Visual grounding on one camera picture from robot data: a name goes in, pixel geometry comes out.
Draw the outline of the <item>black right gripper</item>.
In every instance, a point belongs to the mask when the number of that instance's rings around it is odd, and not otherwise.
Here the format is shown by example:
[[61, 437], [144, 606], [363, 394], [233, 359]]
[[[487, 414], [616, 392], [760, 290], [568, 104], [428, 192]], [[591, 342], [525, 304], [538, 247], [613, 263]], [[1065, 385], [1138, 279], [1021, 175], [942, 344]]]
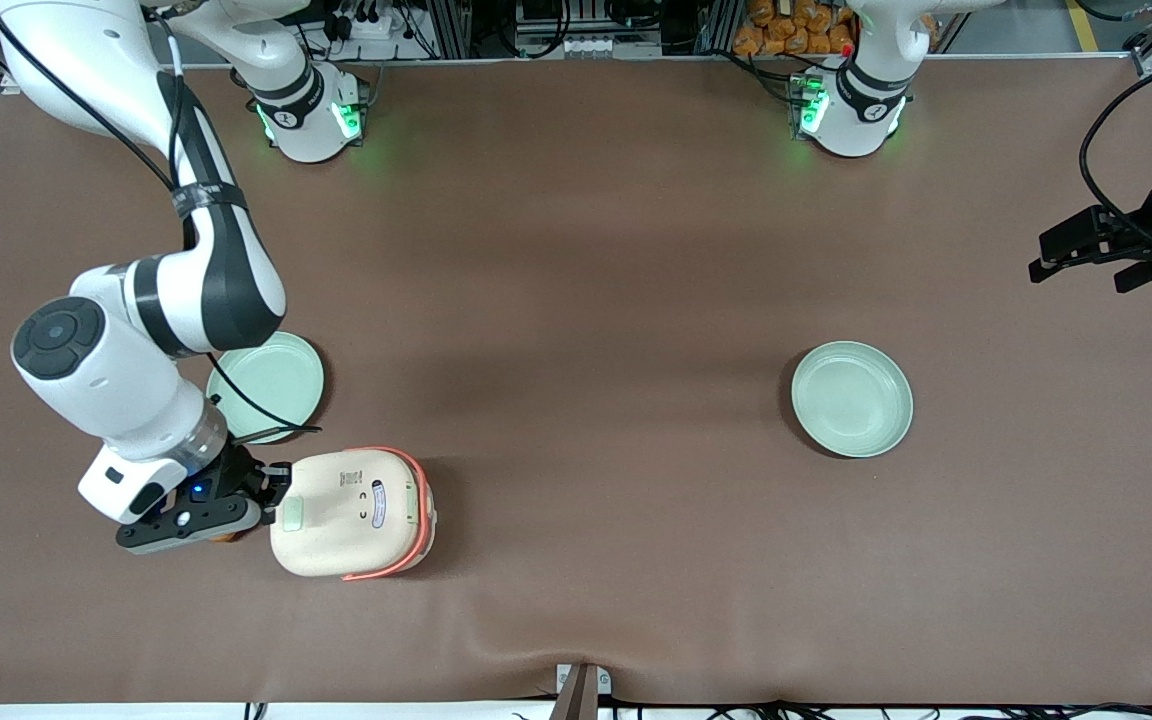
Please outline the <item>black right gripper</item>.
[[291, 488], [291, 462], [243, 457], [243, 447], [227, 445], [220, 454], [191, 477], [191, 501], [210, 502], [229, 495], [251, 498], [262, 507], [276, 507]]

